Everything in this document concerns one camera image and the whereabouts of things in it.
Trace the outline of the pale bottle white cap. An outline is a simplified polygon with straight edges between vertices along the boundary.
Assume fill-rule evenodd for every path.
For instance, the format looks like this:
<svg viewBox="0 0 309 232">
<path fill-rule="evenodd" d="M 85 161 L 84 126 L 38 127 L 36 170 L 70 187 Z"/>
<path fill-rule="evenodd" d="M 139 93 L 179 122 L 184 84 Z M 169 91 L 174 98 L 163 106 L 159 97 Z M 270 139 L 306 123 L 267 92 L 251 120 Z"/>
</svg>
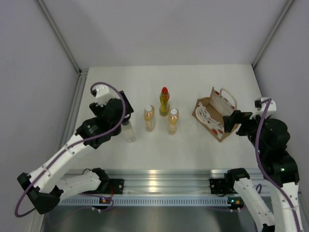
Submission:
<svg viewBox="0 0 309 232">
<path fill-rule="evenodd" d="M 145 128 L 147 132 L 152 132 L 155 128 L 155 108 L 152 105 L 147 105 L 143 112 Z"/>
</svg>

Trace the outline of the square bottle grey cap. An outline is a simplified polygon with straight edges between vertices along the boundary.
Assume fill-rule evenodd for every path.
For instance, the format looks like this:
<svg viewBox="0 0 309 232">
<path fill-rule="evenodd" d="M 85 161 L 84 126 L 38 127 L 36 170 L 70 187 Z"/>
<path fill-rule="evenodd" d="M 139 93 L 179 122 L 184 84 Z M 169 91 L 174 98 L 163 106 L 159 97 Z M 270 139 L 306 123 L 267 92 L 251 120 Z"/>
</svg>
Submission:
<svg viewBox="0 0 309 232">
<path fill-rule="evenodd" d="M 133 131 L 133 127 L 129 119 L 124 119 L 121 124 L 122 133 L 125 136 L 126 140 L 129 143 L 132 143 L 136 140 L 135 133 Z"/>
</svg>

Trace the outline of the burlap watermelon canvas bag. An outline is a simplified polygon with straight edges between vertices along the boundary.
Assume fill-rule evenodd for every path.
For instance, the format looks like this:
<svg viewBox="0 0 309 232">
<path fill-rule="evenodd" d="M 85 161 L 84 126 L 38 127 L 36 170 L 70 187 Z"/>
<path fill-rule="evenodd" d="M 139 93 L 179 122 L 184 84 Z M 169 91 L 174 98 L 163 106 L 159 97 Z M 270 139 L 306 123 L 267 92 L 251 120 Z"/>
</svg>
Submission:
<svg viewBox="0 0 309 232">
<path fill-rule="evenodd" d="M 218 141 L 222 142 L 230 133 L 224 130 L 224 116 L 238 109 L 235 96 L 226 88 L 212 88 L 209 97 L 197 99 L 192 116 Z"/>
</svg>

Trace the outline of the yellow bottle red cap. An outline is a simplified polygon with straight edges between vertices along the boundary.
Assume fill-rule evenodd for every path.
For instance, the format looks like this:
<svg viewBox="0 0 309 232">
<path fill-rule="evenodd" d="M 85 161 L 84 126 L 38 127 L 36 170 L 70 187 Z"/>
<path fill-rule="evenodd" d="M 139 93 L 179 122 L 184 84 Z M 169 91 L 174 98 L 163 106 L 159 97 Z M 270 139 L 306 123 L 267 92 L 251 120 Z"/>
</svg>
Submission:
<svg viewBox="0 0 309 232">
<path fill-rule="evenodd" d="M 170 94 L 166 87 L 163 87 L 160 93 L 160 108 L 159 112 L 161 116 L 167 116 L 169 113 L 170 105 L 169 105 L 169 98 Z"/>
</svg>

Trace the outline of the yellow bottle white cap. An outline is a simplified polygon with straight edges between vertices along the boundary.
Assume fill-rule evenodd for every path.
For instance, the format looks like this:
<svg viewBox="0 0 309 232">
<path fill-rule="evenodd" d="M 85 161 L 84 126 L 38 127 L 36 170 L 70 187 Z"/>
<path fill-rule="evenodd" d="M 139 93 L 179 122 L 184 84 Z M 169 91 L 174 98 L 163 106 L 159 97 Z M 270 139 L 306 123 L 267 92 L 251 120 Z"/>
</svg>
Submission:
<svg viewBox="0 0 309 232">
<path fill-rule="evenodd" d="M 177 131 L 178 126 L 178 119 L 179 119 L 179 111 L 176 108 L 172 108 L 169 112 L 169 126 L 168 132 L 170 135 L 174 135 Z"/>
</svg>

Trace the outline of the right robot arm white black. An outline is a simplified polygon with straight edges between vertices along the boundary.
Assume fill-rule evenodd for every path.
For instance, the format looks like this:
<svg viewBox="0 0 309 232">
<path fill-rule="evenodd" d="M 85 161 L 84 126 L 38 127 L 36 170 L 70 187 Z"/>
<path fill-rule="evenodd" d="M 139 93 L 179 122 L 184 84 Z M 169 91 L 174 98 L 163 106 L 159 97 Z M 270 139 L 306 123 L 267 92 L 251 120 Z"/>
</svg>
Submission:
<svg viewBox="0 0 309 232">
<path fill-rule="evenodd" d="M 225 188 L 240 195 L 259 232 L 302 232 L 298 203 L 299 173 L 287 152 L 290 134 L 286 124 L 266 116 L 235 110 L 224 116 L 224 129 L 239 124 L 238 136 L 246 136 L 255 148 L 256 161 L 271 195 L 270 210 L 253 186 L 244 168 L 225 173 Z"/>
</svg>

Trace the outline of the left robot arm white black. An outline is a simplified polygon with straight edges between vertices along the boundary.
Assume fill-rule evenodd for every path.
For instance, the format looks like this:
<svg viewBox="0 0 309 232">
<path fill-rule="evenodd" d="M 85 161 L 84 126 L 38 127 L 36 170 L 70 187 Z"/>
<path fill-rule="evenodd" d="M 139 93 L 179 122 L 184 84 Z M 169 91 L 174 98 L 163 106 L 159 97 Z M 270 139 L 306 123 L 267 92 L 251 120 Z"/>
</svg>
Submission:
<svg viewBox="0 0 309 232">
<path fill-rule="evenodd" d="M 31 173 L 22 173 L 17 181 L 39 214 L 52 211 L 60 201 L 77 194 L 103 194 L 111 190 L 110 179 L 101 168 L 72 178 L 63 176 L 86 155 L 121 132 L 133 108 L 125 93 L 99 105 L 89 105 L 95 117 L 88 119 L 76 130 L 67 143 L 45 164 Z"/>
</svg>

